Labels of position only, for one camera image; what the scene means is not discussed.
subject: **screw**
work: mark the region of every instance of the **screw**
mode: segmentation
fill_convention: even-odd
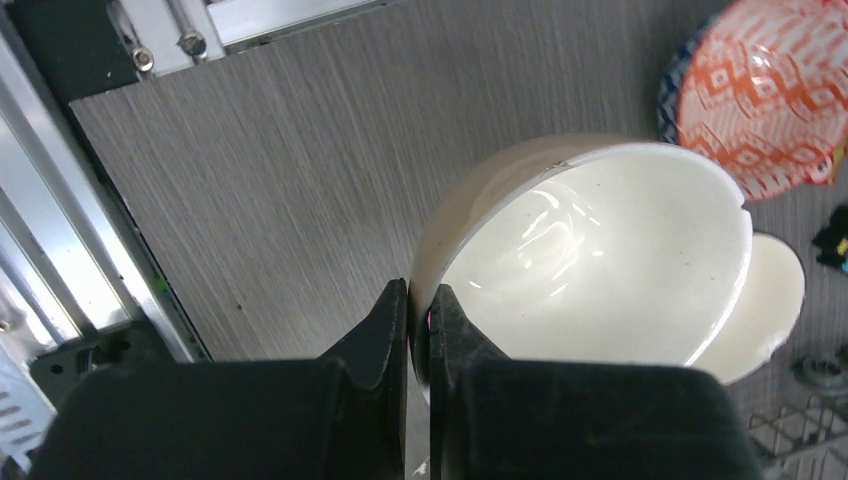
[[[198,57],[206,52],[206,39],[203,38],[200,32],[186,32],[180,37],[177,45],[192,57]]]
[[[133,64],[141,73],[153,70],[153,53],[146,47],[136,47],[132,53]]]

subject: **wire rack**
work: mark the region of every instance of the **wire rack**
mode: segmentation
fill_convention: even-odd
[[[785,405],[775,418],[751,417],[748,433],[766,480],[848,479],[848,408],[814,395],[806,407]]]

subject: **white ceramic bowl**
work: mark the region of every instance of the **white ceramic bowl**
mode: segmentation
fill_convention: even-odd
[[[691,365],[745,281],[742,203],[720,167],[671,145],[567,135],[501,152],[454,188],[419,244],[419,381],[439,283],[512,358]]]

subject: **white plate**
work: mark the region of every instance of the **white plate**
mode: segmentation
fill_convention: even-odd
[[[724,384],[766,363],[789,338],[804,303],[804,269],[792,248],[754,234],[748,279],[724,328],[693,364]]]

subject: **gray wood-grain surface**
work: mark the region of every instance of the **gray wood-grain surface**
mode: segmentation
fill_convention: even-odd
[[[73,109],[214,358],[310,357],[408,275],[428,215],[488,155],[562,132],[655,138],[667,60],[727,3],[409,0]],[[845,340],[848,277],[809,246],[842,176],[750,207],[808,292],[787,347],[731,388],[743,415],[798,394],[792,358]],[[408,474],[428,441],[410,388]]]

